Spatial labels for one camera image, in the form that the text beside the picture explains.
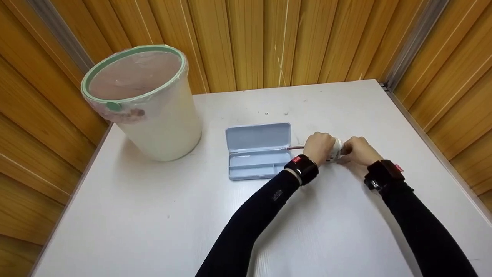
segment wood panel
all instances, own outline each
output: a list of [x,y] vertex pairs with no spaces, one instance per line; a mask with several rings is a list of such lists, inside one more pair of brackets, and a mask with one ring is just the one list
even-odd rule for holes
[[489,190],[487,193],[484,193],[479,196],[480,200],[485,204],[485,206],[492,210],[492,190]]
[[[94,144],[99,143],[107,128],[106,122],[82,99],[77,87],[73,85],[57,64],[2,3],[0,3],[0,25],[3,26],[2,36],[0,36],[0,55],[15,68],[15,70],[7,69],[7,71],[11,72],[12,76],[21,74],[81,130],[87,138]],[[14,88],[12,87],[13,83],[7,83],[9,84],[4,85],[8,86],[10,90],[15,89],[20,97],[27,97],[22,89],[29,89],[30,85]],[[24,112],[14,106],[9,108],[13,109],[14,112]]]
[[80,172],[0,113],[0,172],[66,204]]
[[81,172],[95,146],[0,58],[0,112]]
[[209,93],[195,28],[187,1],[149,0],[155,21],[166,44],[184,52],[189,62],[188,81],[193,94]]
[[26,277],[42,247],[0,235],[0,276]]
[[412,107],[490,2],[455,0],[448,3],[395,91],[405,108]]
[[344,0],[338,3],[318,83],[345,81],[372,4],[374,0]]
[[492,190],[492,132],[458,154],[451,164],[476,194]]
[[62,69],[72,83],[78,87],[84,74],[65,52],[51,31],[46,27],[27,1],[2,0],[10,12],[26,28],[29,34],[43,47],[51,59]]
[[189,0],[210,92],[236,90],[225,0]]
[[83,0],[112,52],[131,48],[123,26],[109,0]]
[[113,54],[82,0],[50,0],[50,2],[95,64]]
[[226,3],[236,89],[263,88],[263,1]]
[[359,41],[352,65],[346,80],[364,79],[371,61],[386,32],[398,0],[375,0],[366,22],[366,27]]
[[302,1],[291,84],[318,82],[338,0]]
[[426,132],[489,70],[491,58],[489,5],[409,110]]
[[265,1],[263,86],[290,85],[301,0]]
[[428,135],[448,159],[492,129],[492,69],[439,120]]
[[395,94],[492,210],[492,2],[450,1]]
[[384,81],[427,2],[428,0],[402,0],[398,2],[364,79]]
[[147,0],[110,0],[132,46],[163,44]]
[[44,245],[63,206],[0,173],[0,234]]

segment person's right hand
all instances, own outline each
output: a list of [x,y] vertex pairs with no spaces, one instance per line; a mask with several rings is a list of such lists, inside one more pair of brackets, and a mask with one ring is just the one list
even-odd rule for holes
[[369,144],[365,137],[351,137],[343,144],[339,162],[354,162],[368,167],[383,160],[383,157]]

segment white trash can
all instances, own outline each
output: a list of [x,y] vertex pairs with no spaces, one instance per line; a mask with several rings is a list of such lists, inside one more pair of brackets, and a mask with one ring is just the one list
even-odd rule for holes
[[91,107],[115,122],[145,155],[171,161],[190,152],[202,133],[187,75],[180,50],[137,46],[95,65],[81,90]]

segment hand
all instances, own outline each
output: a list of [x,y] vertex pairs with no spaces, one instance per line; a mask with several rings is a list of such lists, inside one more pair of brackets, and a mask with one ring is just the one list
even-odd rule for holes
[[368,167],[373,163],[383,160],[383,157],[369,144],[365,137],[351,137],[343,144],[339,162],[354,162]]
[[320,167],[330,155],[333,145],[335,145],[334,137],[327,133],[316,132],[306,140],[303,154]]

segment white table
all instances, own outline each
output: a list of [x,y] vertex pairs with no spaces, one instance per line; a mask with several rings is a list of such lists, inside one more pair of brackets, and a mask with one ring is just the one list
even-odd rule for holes
[[[481,276],[492,229],[375,80],[195,95],[203,135],[174,162],[142,156],[113,125],[41,256],[36,277],[193,276],[236,209],[266,181],[230,181],[224,131],[290,122],[365,136],[398,163]],[[419,276],[381,199],[341,165],[297,191],[256,242],[251,276]]]

